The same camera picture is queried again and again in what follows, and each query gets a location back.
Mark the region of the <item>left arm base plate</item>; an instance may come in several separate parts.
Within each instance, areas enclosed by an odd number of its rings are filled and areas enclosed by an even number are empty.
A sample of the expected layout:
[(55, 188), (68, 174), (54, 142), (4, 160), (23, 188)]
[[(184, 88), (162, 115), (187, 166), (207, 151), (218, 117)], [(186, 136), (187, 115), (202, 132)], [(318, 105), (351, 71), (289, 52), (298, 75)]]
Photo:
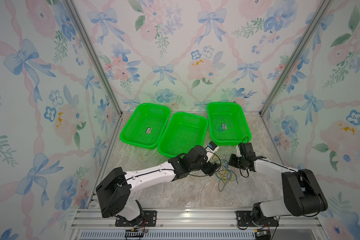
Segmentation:
[(144, 225), (145, 227), (155, 227), (157, 222), (157, 211), (148, 211), (143, 210), (143, 214), (138, 216), (134, 220), (127, 220), (122, 216), (116, 217), (115, 226), (116, 227), (140, 227)]

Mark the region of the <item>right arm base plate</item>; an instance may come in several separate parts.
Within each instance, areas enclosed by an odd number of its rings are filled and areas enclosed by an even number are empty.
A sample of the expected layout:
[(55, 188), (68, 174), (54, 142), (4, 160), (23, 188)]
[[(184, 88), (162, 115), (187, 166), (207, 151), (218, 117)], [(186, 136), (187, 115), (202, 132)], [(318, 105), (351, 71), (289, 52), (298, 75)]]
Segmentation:
[(237, 225), (240, 228), (248, 227), (278, 227), (277, 217), (265, 217), (261, 212), (255, 211), (236, 211)]

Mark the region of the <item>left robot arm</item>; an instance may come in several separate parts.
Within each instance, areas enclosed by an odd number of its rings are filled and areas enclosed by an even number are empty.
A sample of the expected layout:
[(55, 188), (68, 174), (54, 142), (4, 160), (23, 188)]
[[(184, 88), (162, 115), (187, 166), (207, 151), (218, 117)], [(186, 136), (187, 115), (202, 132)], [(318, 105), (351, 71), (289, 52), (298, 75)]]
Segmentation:
[(219, 147), (210, 142), (206, 147), (196, 145), (186, 154), (179, 154), (158, 166), (139, 170), (113, 169), (96, 187), (96, 194), (103, 218), (117, 217), (132, 226), (145, 219), (144, 210), (131, 194), (145, 188), (180, 180), (193, 172), (202, 171), (203, 177), (211, 177), (221, 164), (211, 162)]

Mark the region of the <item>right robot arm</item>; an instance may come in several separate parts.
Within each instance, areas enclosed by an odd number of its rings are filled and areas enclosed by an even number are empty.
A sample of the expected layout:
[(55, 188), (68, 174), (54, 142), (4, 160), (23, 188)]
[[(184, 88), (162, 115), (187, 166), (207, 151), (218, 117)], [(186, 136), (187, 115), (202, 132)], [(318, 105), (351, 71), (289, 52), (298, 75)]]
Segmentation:
[(229, 165), (239, 170), (266, 175), (282, 186), (281, 198), (254, 204), (250, 220), (258, 226), (275, 217), (315, 217), (328, 209), (328, 201), (314, 173), (308, 169), (296, 170), (261, 156), (235, 154), (230, 156)]

